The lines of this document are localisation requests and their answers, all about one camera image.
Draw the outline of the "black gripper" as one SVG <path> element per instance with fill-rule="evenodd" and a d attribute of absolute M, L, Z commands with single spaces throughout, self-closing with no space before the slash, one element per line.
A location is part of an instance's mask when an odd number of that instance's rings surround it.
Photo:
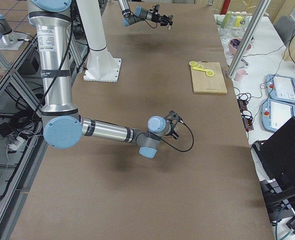
<path fill-rule="evenodd" d="M 178 133 L 176 132 L 176 125 L 172 124 L 170 127 L 169 136 L 172 136 L 175 140 L 179 138 Z"/>
<path fill-rule="evenodd" d="M 159 23 L 161 26 L 167 26 L 168 30 L 171 30 L 172 28 L 172 22 L 171 22 L 172 20 L 173 20 L 173 15 L 166 16 L 166 15 L 153 13 L 151 17 L 152 22 Z"/>

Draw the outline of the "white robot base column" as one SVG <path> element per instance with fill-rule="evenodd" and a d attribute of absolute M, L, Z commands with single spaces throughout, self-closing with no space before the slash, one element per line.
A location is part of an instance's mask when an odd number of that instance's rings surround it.
<path fill-rule="evenodd" d="M 117 82 L 121 59 L 108 51 L 98 1 L 78 0 L 77 6 L 90 50 L 84 80 Z"/>

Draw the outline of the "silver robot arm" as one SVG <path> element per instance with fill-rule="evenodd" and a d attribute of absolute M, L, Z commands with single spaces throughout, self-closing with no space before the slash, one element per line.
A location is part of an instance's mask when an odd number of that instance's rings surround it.
<path fill-rule="evenodd" d="M 159 13 L 160 5 L 156 4 L 152 9 L 146 9 L 141 6 L 135 8 L 135 12 L 132 12 L 130 6 L 126 0 L 119 0 L 120 9 L 123 15 L 123 24 L 128 27 L 138 22 L 146 22 L 151 28 L 156 28 L 158 24 L 164 27 L 168 27 L 171 30 L 173 25 L 173 15 L 161 15 Z"/>
<path fill-rule="evenodd" d="M 105 33 L 97 2 L 76 2 L 88 44 L 85 79 L 116 82 L 121 60 L 107 49 Z M 29 20 L 37 29 L 41 60 L 44 99 L 38 110 L 42 114 L 43 136 L 46 142 L 59 149 L 74 146 L 83 136 L 132 143 L 140 155 L 153 158 L 164 136 L 178 138 L 175 127 L 180 116 L 152 116 L 148 129 L 142 132 L 125 126 L 82 117 L 72 100 L 71 71 L 68 51 L 72 40 L 73 12 L 70 0 L 30 0 Z"/>

